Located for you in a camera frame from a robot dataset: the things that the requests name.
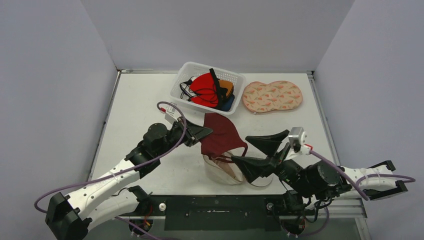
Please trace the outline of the dark red garment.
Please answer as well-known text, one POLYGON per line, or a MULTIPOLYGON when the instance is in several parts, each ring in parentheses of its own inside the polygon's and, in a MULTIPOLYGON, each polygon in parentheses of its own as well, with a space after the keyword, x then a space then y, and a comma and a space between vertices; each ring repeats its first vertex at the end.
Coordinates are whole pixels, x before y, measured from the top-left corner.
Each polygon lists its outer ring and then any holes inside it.
POLYGON ((201 154, 209 160, 231 163, 231 157, 225 156, 224 153, 238 148, 244 148, 242 156, 246 155, 248 145, 241 139, 230 119, 216 112, 206 113, 203 126, 212 129, 212 133, 200 141, 201 154))

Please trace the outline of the white round mesh laundry bag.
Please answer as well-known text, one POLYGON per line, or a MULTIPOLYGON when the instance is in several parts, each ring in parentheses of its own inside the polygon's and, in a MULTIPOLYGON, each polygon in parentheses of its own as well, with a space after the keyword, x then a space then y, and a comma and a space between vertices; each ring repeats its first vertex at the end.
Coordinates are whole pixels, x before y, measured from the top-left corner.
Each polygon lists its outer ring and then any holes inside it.
POLYGON ((249 184, 257 188, 265 188, 272 183, 272 176, 258 177, 253 182, 248 182, 239 167, 231 160, 233 155, 231 150, 215 158, 202 154, 206 176, 210 180, 226 186, 249 184))

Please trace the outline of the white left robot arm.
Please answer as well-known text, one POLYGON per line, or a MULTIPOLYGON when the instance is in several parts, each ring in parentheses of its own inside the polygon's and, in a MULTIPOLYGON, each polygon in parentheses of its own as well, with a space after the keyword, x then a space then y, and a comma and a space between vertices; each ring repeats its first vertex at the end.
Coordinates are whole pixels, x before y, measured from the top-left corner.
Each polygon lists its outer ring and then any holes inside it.
POLYGON ((100 178, 84 183, 66 195, 54 194, 48 204, 45 222, 58 240, 82 240, 96 226, 134 212, 149 210, 148 194, 139 186, 127 185, 151 173, 160 159, 181 144, 191 147, 211 135, 213 130, 178 118, 171 129, 162 123, 152 124, 133 150, 100 178))

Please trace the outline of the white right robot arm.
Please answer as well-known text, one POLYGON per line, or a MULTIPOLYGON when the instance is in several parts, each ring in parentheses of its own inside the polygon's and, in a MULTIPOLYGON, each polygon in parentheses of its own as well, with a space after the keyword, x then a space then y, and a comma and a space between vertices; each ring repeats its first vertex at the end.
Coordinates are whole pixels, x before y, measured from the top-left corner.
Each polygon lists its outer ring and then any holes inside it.
POLYGON ((305 199, 363 198, 385 199, 407 191, 406 184, 416 180, 394 174, 388 160, 368 168, 336 165, 306 143, 303 127, 293 127, 266 136, 247 136, 248 143, 266 155, 265 158, 232 156, 249 183, 276 175, 305 199))

